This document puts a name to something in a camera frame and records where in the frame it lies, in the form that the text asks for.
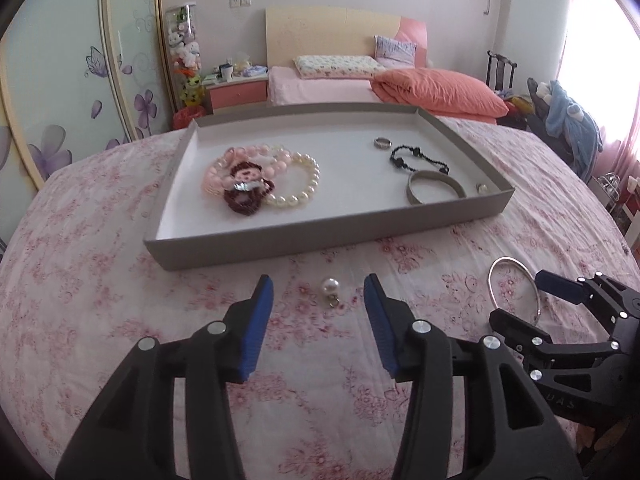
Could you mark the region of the grey cardboard tray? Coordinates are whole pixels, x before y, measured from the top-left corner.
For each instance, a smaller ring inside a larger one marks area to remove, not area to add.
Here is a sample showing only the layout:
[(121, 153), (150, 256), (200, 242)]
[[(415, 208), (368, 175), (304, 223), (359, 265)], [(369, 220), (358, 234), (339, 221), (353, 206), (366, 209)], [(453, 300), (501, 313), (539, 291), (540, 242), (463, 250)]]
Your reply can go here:
[[(243, 216), (207, 194), (207, 168), (229, 148), (287, 150), (274, 204)], [(432, 170), (466, 197), (411, 205), (408, 177)], [(489, 193), (477, 193), (477, 185)], [(218, 266), (381, 237), (423, 232), (501, 214), (514, 188), (459, 133), (425, 110), (374, 103), (279, 106), (209, 116), (186, 129), (144, 234), (168, 271)]]

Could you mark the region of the folded coral duvet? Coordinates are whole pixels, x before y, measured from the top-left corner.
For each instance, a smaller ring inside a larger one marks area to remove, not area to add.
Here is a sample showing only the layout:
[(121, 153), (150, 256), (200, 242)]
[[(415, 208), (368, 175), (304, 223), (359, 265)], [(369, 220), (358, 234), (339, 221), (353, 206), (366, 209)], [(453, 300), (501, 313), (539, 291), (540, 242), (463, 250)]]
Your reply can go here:
[(452, 70), (396, 68), (375, 75), (370, 86), (384, 103), (417, 106), (437, 116), (496, 122), (509, 114), (487, 84)]

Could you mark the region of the floral white pillow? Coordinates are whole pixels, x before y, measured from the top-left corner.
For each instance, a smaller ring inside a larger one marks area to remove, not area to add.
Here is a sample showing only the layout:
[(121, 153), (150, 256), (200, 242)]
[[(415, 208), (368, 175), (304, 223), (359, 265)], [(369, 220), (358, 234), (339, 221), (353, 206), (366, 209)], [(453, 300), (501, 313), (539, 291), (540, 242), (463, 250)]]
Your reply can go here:
[(303, 79), (372, 79), (385, 70), (367, 55), (299, 55), (294, 65)]

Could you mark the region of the pink bed with headboard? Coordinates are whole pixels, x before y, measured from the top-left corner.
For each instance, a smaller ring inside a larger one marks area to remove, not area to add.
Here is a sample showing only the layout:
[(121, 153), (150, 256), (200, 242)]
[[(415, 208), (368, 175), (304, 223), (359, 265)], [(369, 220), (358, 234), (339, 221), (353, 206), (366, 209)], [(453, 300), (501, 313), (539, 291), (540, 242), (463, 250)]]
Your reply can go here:
[(369, 81), (388, 68), (427, 66), (427, 28), (405, 16), (337, 6), (266, 10), (272, 105), (375, 102)]

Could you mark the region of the white mug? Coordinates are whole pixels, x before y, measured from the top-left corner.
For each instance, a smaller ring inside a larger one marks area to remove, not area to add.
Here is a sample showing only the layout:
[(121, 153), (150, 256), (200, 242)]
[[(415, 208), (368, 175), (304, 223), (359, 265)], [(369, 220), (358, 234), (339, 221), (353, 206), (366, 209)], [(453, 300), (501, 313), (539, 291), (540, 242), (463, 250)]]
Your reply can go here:
[(220, 79), (223, 81), (232, 81), (234, 66), (229, 63), (224, 63), (219, 66)]

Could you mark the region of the plush toy display tube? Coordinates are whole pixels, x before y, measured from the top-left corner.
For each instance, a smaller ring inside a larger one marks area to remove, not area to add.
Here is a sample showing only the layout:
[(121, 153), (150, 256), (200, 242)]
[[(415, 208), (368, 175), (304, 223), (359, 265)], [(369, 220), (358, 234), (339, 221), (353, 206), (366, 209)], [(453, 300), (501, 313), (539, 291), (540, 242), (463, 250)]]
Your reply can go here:
[(198, 43), (196, 3), (186, 2), (165, 12), (165, 46), (172, 98), (178, 110), (202, 102), (202, 62)]

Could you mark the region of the pearl pendant charm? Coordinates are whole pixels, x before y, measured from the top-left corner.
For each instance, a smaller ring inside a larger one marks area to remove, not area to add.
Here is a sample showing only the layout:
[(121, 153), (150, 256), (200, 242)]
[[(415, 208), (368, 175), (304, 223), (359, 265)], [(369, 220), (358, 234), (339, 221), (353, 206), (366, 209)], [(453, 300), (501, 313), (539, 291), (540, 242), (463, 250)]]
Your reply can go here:
[(326, 278), (320, 286), (322, 295), (331, 308), (336, 308), (340, 304), (341, 284), (336, 278)]

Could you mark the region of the blue plush robe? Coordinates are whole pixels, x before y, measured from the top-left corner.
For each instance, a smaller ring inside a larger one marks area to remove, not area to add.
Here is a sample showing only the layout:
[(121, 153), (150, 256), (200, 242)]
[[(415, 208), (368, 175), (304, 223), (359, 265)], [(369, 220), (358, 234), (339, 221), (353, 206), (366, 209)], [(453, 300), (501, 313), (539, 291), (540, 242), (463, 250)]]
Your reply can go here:
[(602, 134), (597, 123), (557, 80), (535, 84), (534, 96), (544, 104), (542, 121), (546, 133), (550, 138), (566, 142), (572, 155), (570, 168), (587, 182), (603, 150)]

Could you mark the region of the thin silver bangle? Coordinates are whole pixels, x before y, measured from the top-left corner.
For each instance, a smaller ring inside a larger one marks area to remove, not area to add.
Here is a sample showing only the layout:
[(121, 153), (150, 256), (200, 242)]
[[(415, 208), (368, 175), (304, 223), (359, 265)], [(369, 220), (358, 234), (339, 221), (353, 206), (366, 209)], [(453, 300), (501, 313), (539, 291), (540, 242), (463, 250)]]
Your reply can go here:
[(487, 289), (492, 308), (506, 309), (523, 315), (537, 326), (542, 313), (542, 301), (534, 274), (517, 258), (502, 256), (488, 270)]

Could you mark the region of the pink floral bedsheet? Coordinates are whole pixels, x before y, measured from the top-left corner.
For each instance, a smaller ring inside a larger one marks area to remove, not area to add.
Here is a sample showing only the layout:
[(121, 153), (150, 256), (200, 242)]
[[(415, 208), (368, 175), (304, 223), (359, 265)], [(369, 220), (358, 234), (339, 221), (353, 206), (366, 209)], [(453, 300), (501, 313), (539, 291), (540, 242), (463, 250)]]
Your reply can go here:
[[(491, 263), (511, 256), (567, 278), (639, 269), (613, 219), (529, 133), (454, 119), (514, 194), (497, 217), (306, 255), (168, 273), (143, 244), (179, 136), (113, 148), (59, 171), (37, 194), (1, 263), (1, 405), (47, 472), (108, 376), (142, 337), (173, 341), (221, 318), (262, 274), (274, 306), (256, 372), (229, 389), (251, 479), (387, 479), (410, 388), (383, 370), (362, 303), (385, 289), (450, 336), (488, 330)], [(331, 308), (320, 286), (341, 284)], [(542, 301), (559, 342), (603, 338), (583, 308)]]

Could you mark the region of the dark wooden chair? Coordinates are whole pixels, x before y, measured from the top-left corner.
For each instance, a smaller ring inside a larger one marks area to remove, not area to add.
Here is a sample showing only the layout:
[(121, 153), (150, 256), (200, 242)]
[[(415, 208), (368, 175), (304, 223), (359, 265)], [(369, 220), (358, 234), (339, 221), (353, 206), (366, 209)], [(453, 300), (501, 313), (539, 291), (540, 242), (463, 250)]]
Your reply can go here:
[(497, 92), (511, 90), (513, 88), (514, 73), (518, 68), (518, 63), (491, 50), (487, 51), (487, 56), (485, 84)]

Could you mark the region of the floral sliding wardrobe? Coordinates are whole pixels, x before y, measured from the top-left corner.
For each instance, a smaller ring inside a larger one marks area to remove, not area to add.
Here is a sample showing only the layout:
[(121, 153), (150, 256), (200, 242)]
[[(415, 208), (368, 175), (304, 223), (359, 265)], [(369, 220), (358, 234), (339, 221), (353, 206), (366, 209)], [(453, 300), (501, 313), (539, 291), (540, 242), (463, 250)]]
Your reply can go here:
[(52, 174), (171, 114), (158, 0), (24, 0), (1, 38), (1, 243)]

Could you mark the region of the pink white nightstand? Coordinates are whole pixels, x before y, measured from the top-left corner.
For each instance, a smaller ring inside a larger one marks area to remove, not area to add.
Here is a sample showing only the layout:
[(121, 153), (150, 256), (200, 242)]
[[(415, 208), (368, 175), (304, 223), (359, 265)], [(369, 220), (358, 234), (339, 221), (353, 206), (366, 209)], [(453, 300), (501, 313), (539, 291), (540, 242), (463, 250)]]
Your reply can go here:
[(205, 87), (209, 108), (216, 115), (237, 108), (263, 106), (268, 100), (268, 82), (267, 73), (230, 81), (218, 80)]

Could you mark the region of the red waste basket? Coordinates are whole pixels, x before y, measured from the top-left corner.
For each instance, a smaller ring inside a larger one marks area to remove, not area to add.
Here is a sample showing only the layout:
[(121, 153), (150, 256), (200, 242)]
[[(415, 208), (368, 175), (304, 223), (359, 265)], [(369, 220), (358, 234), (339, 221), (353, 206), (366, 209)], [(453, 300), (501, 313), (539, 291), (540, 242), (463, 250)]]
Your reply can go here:
[(172, 128), (174, 130), (184, 129), (192, 120), (205, 117), (207, 115), (207, 110), (204, 106), (186, 106), (183, 107), (178, 112), (175, 112), (174, 116), (172, 116)]

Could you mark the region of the wide grey bangle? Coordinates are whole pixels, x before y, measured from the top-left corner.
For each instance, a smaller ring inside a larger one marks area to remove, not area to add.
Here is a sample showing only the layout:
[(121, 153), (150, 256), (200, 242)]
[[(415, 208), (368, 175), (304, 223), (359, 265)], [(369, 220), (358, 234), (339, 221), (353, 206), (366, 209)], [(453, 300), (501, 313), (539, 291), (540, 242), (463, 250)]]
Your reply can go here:
[(453, 177), (438, 171), (419, 170), (408, 177), (407, 200), (411, 205), (426, 205), (466, 197), (463, 186)]

